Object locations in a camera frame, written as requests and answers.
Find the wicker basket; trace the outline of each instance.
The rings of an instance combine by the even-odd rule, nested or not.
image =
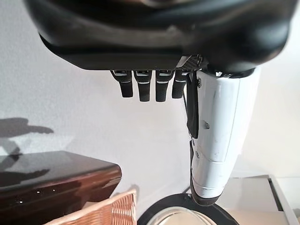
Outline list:
[[[135,194],[119,194],[45,225],[136,225]]]

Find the dark wood surface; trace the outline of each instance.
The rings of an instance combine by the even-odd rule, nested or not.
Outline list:
[[[117,164],[65,151],[0,156],[0,224],[40,225],[109,198]]]

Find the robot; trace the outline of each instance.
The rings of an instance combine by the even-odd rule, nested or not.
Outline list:
[[[247,133],[259,65],[284,48],[297,0],[24,0],[41,40],[87,70],[110,70],[122,96],[156,101],[187,87],[195,202],[222,194]]]

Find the screw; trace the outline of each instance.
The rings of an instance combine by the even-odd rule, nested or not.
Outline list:
[[[198,80],[198,88],[201,88],[201,86],[202,86],[202,82],[201,82],[201,79],[199,78],[199,80]]]

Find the metal mesh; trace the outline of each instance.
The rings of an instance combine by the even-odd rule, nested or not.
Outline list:
[[[45,225],[136,225],[135,191],[106,199]]]
[[[192,55],[182,67],[177,69],[182,70],[199,70],[202,57],[200,55]]]

